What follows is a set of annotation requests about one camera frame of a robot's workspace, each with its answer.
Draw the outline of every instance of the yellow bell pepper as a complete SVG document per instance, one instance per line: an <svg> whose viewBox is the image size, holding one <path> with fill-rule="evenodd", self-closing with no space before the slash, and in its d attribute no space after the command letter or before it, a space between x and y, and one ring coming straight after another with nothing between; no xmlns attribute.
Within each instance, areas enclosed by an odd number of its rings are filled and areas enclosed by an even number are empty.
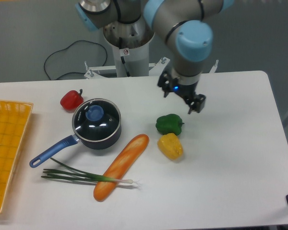
<svg viewBox="0 0 288 230"><path fill-rule="evenodd" d="M163 135L158 141L158 147L171 160L175 160L183 154L182 145L174 133Z"/></svg>

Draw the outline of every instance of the toy vegetable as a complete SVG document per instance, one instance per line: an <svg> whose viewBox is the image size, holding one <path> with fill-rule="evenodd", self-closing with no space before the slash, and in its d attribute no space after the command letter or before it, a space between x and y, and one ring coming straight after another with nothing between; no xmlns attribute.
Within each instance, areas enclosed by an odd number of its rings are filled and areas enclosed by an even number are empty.
<svg viewBox="0 0 288 230"><path fill-rule="evenodd" d="M82 90L80 92L71 90L62 97L60 104L66 110L73 110L83 103L84 99L81 94Z"/></svg>
<svg viewBox="0 0 288 230"><path fill-rule="evenodd" d="M98 174L88 173L85 171L81 171L75 168L72 168L62 162L57 161L56 159L50 158L54 162L63 166L64 168L72 171L62 171L57 169L44 169L43 173L47 174L46 176L41 176L41 178L45 179L55 179L55 180L67 180L67 181L85 181L85 182L116 182L116 183L125 183L125 184L133 184L133 180L120 180L116 178L106 177Z"/></svg>
<svg viewBox="0 0 288 230"><path fill-rule="evenodd" d="M121 179L129 170L132 164L144 152L149 142L149 137L146 134L135 136L126 147L115 158L103 174L106 177ZM117 183L98 182L94 189L95 200L101 202L106 199L115 189Z"/></svg>
<svg viewBox="0 0 288 230"><path fill-rule="evenodd" d="M171 160L175 160L183 154L182 145L174 133L163 135L158 141L158 147Z"/></svg>
<svg viewBox="0 0 288 230"><path fill-rule="evenodd" d="M161 116L157 119L156 128L162 135L174 133L178 136L181 133L181 127L184 123L180 116L176 114L169 114Z"/></svg>

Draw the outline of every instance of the pot lid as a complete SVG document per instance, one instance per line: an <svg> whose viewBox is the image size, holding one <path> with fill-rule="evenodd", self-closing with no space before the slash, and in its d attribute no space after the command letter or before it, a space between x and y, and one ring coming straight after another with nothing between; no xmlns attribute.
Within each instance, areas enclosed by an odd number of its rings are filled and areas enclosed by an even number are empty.
<svg viewBox="0 0 288 230"><path fill-rule="evenodd" d="M118 107L106 99L92 99L82 103L73 115L72 128L84 141L103 141L120 127Z"/></svg>

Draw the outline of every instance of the saucepan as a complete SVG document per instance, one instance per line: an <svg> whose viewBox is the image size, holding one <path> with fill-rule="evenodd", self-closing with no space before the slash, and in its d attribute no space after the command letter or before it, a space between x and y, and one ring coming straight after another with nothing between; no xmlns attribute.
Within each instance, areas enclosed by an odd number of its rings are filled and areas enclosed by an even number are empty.
<svg viewBox="0 0 288 230"><path fill-rule="evenodd" d="M107 99L96 98L83 102L72 116L72 129L74 135L60 140L39 154L30 161L30 166L39 166L62 149L79 141L94 150L112 146L121 134L120 110Z"/></svg>

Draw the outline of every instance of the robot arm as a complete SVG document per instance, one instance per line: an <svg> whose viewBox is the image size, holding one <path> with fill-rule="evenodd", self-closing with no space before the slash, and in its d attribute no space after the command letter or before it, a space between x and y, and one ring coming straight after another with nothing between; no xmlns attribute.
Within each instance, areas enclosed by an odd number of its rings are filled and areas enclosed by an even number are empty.
<svg viewBox="0 0 288 230"><path fill-rule="evenodd" d="M213 41L211 28L201 21L228 8L233 1L149 0L144 19L150 29L141 16L141 0L80 0L76 8L89 30L103 27L105 38L119 49L148 44L154 31L174 54L172 67L162 72L157 85L164 97L170 92L181 97L190 114L204 107L206 97L196 94L195 88Z"/></svg>
<svg viewBox="0 0 288 230"><path fill-rule="evenodd" d="M192 111L200 112L206 97L195 88L203 70L204 60L212 49L213 33L202 23L233 4L233 0L150 0L144 18L150 28L174 54L173 66L161 74L158 86L164 97L174 92Z"/></svg>

